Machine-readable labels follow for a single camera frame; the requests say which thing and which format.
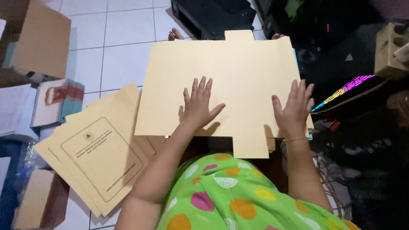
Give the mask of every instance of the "white tile floor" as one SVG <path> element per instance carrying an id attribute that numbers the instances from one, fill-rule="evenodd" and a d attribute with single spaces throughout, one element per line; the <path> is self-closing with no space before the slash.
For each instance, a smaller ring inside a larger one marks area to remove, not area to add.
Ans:
<path id="1" fill-rule="evenodd" d="M 43 1 L 72 21 L 66 75 L 85 85 L 83 109 L 131 82 L 142 90 L 151 45 L 167 40 L 172 27 L 195 40 L 173 16 L 171 0 Z M 265 40 L 258 15 L 253 26 L 256 40 Z M 65 221 L 56 230 L 113 230 L 119 212 L 120 206 L 97 218 L 70 190 Z"/>

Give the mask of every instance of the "right hand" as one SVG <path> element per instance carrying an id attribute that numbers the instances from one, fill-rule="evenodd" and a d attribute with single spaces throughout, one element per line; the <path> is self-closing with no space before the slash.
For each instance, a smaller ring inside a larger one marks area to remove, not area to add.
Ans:
<path id="1" fill-rule="evenodd" d="M 281 108 L 280 99 L 276 95 L 271 97 L 274 117 L 285 139 L 293 140 L 305 136 L 307 117 L 314 106 L 314 99 L 311 98 L 313 88 L 314 84 L 310 84 L 306 89 L 305 80 L 301 80 L 300 85 L 294 80 L 284 110 Z"/>

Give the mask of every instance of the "green patterned dress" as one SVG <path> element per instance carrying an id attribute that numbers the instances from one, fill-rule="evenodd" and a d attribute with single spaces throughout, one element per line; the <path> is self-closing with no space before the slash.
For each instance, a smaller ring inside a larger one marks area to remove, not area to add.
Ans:
<path id="1" fill-rule="evenodd" d="M 158 230 L 358 230 L 280 193 L 251 163 L 217 153 L 183 164 Z"/>

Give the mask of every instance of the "left hand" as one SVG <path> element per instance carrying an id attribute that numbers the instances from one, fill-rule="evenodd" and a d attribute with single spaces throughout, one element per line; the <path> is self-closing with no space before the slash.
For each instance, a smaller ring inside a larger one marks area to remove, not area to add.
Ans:
<path id="1" fill-rule="evenodd" d="M 206 77 L 203 76 L 198 86 L 198 79 L 193 80 L 192 94 L 189 97 L 187 88 L 183 91 L 184 113 L 181 124 L 187 124 L 195 130 L 205 127 L 222 111 L 226 106 L 220 104 L 212 111 L 209 111 L 210 91 L 213 79 L 209 79 L 206 84 Z"/>

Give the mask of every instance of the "foot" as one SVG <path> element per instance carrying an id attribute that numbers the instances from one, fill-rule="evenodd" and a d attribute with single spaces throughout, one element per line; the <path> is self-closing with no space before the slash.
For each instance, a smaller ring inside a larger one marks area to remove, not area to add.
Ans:
<path id="1" fill-rule="evenodd" d="M 284 37 L 284 34 L 280 35 L 280 34 L 274 34 L 273 37 L 271 38 L 271 40 L 277 40 L 279 38 Z"/>
<path id="2" fill-rule="evenodd" d="M 169 31 L 168 41 L 174 41 L 175 39 L 184 40 L 184 37 L 178 29 L 172 28 L 172 31 Z"/>

